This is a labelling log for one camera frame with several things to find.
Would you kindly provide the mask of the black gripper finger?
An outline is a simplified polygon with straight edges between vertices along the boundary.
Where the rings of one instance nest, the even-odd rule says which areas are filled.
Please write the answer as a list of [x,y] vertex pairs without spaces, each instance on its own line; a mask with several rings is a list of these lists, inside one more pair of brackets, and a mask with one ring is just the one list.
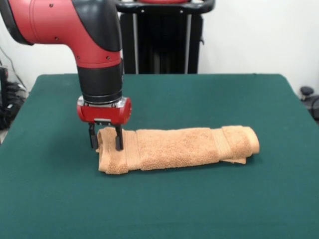
[[95,124],[94,123],[89,123],[89,136],[90,136],[91,148],[97,149],[98,140],[97,140],[97,135],[95,132]]
[[116,137],[115,137],[116,150],[121,151],[124,149],[122,126],[116,125],[115,131],[116,131]]

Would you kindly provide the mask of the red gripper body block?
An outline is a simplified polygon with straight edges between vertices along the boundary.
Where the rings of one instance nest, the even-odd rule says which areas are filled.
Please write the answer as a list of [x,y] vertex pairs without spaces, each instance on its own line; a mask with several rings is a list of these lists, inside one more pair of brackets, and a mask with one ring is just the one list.
[[82,96],[77,101],[77,114],[81,121],[87,123],[126,124],[131,111],[132,102],[128,97],[104,105],[88,104]]

